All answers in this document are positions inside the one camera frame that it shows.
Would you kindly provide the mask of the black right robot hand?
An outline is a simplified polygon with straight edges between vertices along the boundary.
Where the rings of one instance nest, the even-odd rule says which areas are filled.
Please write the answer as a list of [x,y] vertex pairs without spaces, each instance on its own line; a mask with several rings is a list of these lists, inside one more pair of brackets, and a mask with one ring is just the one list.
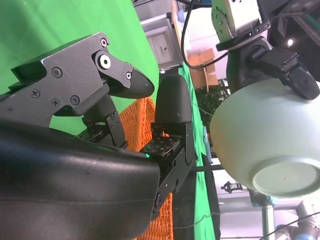
[[[179,191],[195,160],[186,80],[158,88],[112,56],[102,33],[12,69],[0,97],[0,237],[131,240]],[[157,94],[151,140],[128,142],[113,97]]]

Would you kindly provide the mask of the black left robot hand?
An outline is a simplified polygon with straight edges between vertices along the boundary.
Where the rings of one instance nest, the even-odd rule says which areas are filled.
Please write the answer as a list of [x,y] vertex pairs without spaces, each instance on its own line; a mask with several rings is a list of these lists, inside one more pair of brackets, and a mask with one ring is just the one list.
[[269,27],[268,23],[259,24],[216,46],[227,51],[226,79],[231,92],[273,78],[303,99],[316,99],[320,88],[299,55],[271,46],[261,35]]

